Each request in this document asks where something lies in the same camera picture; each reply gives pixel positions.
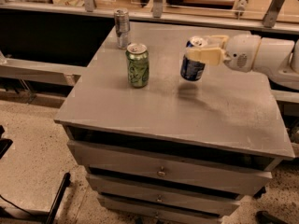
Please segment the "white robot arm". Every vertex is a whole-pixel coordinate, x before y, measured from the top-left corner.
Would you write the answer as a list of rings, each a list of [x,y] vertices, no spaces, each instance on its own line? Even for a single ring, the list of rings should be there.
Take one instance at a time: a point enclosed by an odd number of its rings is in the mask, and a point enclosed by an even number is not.
[[[207,65],[262,73],[280,86],[299,90],[298,43],[291,40],[246,34],[199,36],[186,48],[186,56]]]

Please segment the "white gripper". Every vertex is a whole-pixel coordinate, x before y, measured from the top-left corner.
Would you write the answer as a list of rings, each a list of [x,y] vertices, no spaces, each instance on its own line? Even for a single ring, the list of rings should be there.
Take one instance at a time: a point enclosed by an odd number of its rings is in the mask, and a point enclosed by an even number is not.
[[[189,60],[208,65],[219,65],[223,62],[232,70],[247,73],[252,70],[254,59],[261,43],[258,35],[236,35],[229,39],[228,35],[210,35],[207,39],[209,46],[218,48],[186,49]]]

